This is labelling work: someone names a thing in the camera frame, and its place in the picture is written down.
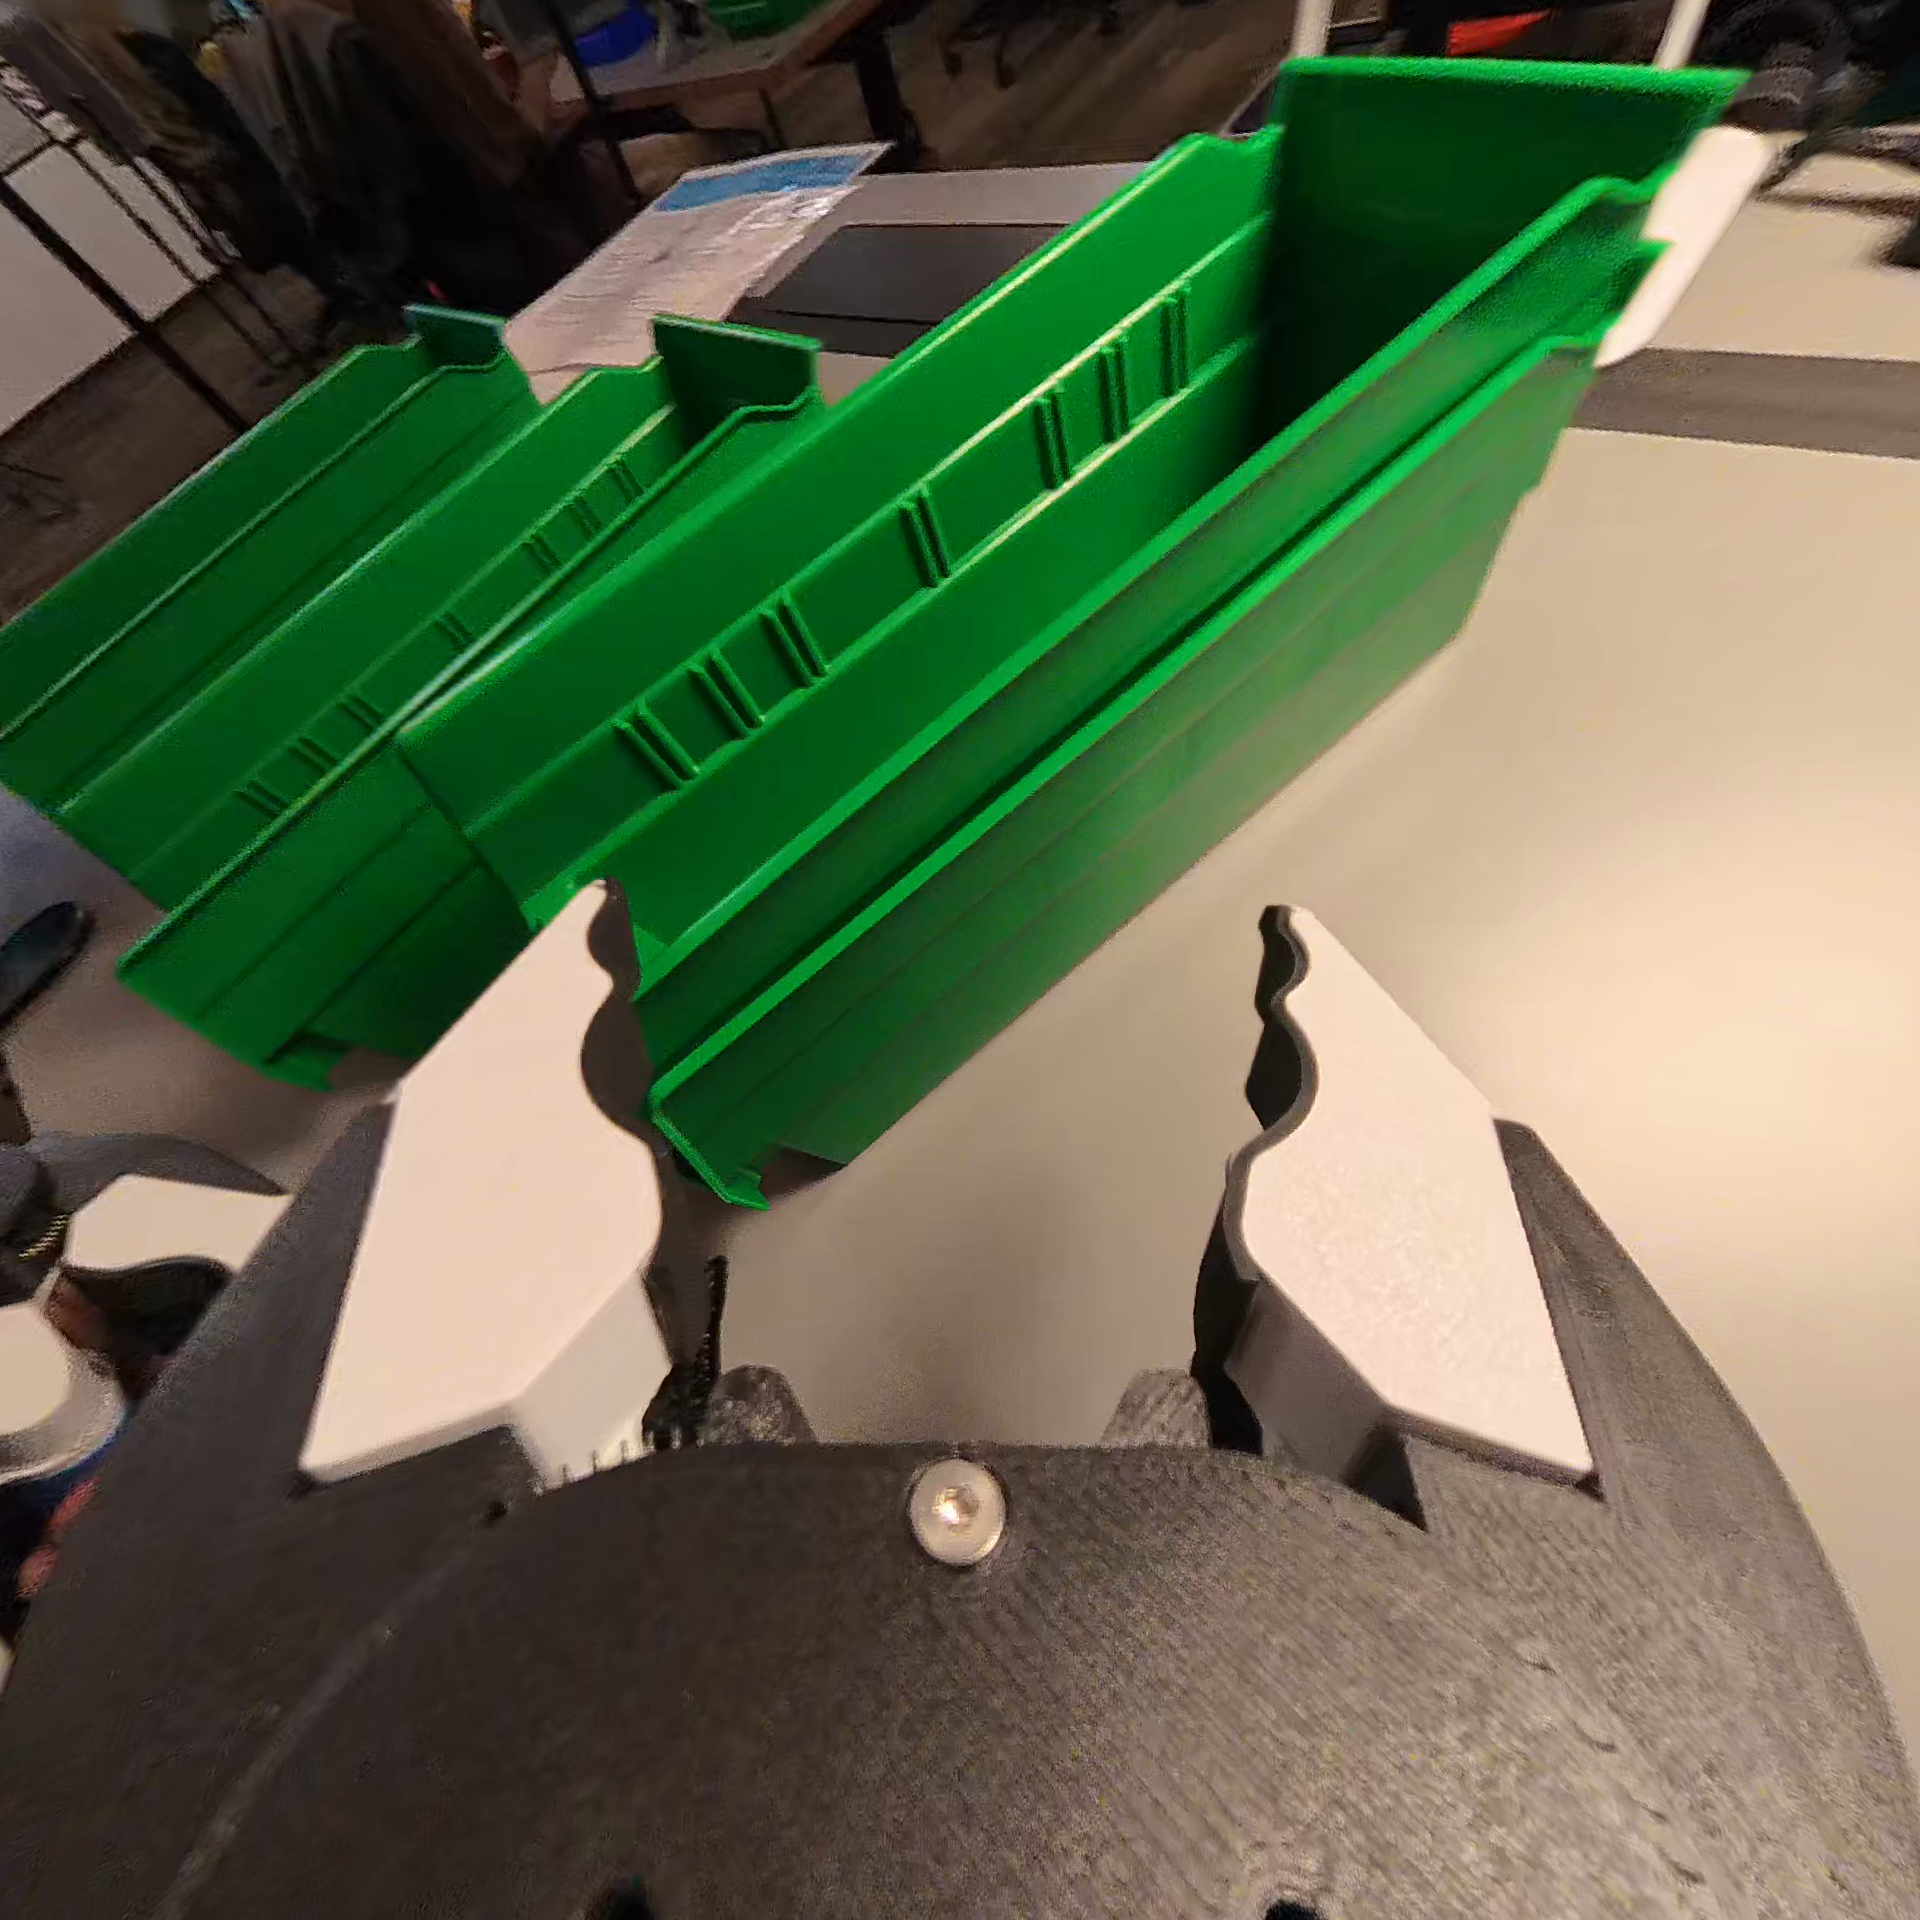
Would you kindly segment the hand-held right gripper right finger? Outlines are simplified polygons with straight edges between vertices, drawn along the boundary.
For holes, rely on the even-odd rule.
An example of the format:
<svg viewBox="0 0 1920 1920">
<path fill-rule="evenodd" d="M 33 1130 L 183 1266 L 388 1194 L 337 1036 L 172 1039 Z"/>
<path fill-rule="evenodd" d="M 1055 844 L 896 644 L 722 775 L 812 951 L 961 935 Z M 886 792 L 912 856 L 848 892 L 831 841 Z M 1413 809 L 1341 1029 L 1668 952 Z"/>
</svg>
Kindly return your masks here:
<svg viewBox="0 0 1920 1920">
<path fill-rule="evenodd" d="M 1359 1485 L 1406 1440 L 1593 1474 L 1568 1362 L 1474 1084 L 1310 912 L 1260 918 L 1254 1118 L 1196 1282 L 1216 1440 Z"/>
</svg>

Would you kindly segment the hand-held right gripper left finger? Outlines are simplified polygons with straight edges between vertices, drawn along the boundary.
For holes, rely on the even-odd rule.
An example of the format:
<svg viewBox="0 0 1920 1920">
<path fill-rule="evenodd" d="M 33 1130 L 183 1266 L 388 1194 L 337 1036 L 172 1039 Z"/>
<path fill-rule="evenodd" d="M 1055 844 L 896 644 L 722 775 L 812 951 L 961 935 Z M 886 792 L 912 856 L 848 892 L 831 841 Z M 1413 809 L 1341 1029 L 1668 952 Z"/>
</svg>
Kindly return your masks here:
<svg viewBox="0 0 1920 1920">
<path fill-rule="evenodd" d="M 626 904 L 592 880 L 386 1101 L 298 1471 L 337 1482 L 505 1433 L 541 1487 L 640 1452 L 669 1367 L 665 1200 L 637 1108 Z"/>
</svg>

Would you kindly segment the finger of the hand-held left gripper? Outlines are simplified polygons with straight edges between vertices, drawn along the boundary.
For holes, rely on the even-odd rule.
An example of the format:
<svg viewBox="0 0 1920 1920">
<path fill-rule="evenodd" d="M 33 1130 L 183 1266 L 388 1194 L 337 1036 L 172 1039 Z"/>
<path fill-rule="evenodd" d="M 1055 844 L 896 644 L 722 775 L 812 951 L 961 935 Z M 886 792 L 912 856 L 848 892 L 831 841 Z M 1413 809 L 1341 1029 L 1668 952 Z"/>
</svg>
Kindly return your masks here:
<svg viewBox="0 0 1920 1920">
<path fill-rule="evenodd" d="M 247 1164 L 176 1135 L 33 1135 L 31 1274 L 169 1258 L 244 1264 L 288 1207 Z"/>
<path fill-rule="evenodd" d="M 89 1440 L 89 1372 L 33 1303 L 2 1309 L 2 1482 L 68 1469 Z"/>
</svg>

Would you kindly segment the green plastic bin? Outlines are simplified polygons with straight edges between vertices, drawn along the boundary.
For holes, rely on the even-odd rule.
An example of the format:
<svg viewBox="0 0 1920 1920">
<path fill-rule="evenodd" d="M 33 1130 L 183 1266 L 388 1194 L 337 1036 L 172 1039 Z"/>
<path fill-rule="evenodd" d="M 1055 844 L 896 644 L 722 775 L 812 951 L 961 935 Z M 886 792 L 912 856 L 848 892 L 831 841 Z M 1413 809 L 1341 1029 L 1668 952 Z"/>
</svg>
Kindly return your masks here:
<svg viewBox="0 0 1920 1920">
<path fill-rule="evenodd" d="M 702 1042 L 656 1039 L 640 961 L 668 1164 L 759 1208 L 782 1151 L 872 1145 L 1450 641 L 1590 376 L 1526 348 Z"/>
<path fill-rule="evenodd" d="M 1735 74 L 1310 60 L 400 736 L 702 1042 L 1526 348 L 1609 329 Z"/>
<path fill-rule="evenodd" d="M 121 981 L 216 1048 L 325 1087 L 413 1057 L 513 960 L 511 892 L 400 733 L 759 465 L 822 404 L 813 340 L 661 320 L 45 814 L 160 918 Z"/>
<path fill-rule="evenodd" d="M 404 318 L 5 626 L 5 788 L 56 814 L 536 416 L 503 320 Z"/>
</svg>

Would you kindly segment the printed paper sheet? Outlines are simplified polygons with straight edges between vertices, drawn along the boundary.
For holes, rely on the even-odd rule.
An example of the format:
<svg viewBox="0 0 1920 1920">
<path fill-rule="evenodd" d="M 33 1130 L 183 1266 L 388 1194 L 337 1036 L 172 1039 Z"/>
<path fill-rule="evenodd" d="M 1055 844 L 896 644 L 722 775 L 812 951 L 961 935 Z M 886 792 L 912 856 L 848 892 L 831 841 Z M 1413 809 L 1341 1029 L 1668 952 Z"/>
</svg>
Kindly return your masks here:
<svg viewBox="0 0 1920 1920">
<path fill-rule="evenodd" d="M 644 366 L 657 318 L 719 321 L 892 151 L 815 145 L 682 174 L 506 321 L 511 358 L 543 402 L 588 373 Z"/>
</svg>

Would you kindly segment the black mat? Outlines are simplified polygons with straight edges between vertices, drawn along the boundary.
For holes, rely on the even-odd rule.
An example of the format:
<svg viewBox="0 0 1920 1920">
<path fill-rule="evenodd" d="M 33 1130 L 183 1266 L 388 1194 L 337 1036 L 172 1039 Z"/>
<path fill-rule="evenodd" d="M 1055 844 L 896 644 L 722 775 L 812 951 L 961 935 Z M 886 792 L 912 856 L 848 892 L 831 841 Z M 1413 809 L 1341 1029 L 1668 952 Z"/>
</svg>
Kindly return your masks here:
<svg viewBox="0 0 1920 1920">
<path fill-rule="evenodd" d="M 1062 224 L 850 224 L 828 233 L 726 320 L 838 337 L 919 337 L 990 288 Z"/>
</svg>

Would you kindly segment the white and wood document stand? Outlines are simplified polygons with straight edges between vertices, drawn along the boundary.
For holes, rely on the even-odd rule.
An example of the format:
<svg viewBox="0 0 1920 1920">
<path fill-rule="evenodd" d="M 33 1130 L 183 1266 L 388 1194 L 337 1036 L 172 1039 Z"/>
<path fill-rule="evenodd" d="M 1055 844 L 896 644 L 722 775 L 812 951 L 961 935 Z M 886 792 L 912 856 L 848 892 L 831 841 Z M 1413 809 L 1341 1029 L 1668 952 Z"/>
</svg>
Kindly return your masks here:
<svg viewBox="0 0 1920 1920">
<path fill-rule="evenodd" d="M 1554 212 L 1554 325 L 1593 373 L 1652 344 L 1752 197 L 1762 135 L 1710 125 L 1736 78 L 1687 78 L 1706 5 L 1665 5 L 1650 64 L 1583 64 L 1566 84 L 1574 174 Z"/>
</svg>

